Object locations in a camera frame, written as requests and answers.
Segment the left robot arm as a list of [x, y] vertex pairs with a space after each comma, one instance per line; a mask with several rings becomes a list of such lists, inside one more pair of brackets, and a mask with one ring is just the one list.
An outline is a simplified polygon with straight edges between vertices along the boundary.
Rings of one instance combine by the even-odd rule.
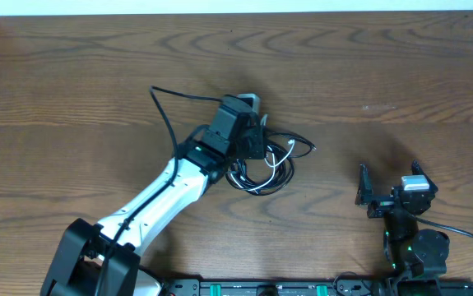
[[112, 215], [72, 222], [41, 287], [42, 295], [157, 295], [161, 283], [140, 268], [141, 256], [184, 208], [222, 179], [236, 160], [265, 156], [255, 94], [226, 95], [195, 140], [176, 146], [160, 176]]

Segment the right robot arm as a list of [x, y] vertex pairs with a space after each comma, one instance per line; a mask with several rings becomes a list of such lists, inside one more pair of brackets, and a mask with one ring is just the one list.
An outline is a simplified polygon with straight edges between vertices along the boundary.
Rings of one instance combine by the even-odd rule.
[[440, 295], [438, 277], [447, 272], [449, 237], [433, 229], [419, 229], [418, 216], [431, 207], [438, 187], [417, 161], [411, 174], [401, 177], [387, 195], [377, 195], [368, 167], [359, 167], [357, 206], [367, 208], [370, 219], [384, 221], [383, 246], [393, 274], [373, 283], [373, 295]]

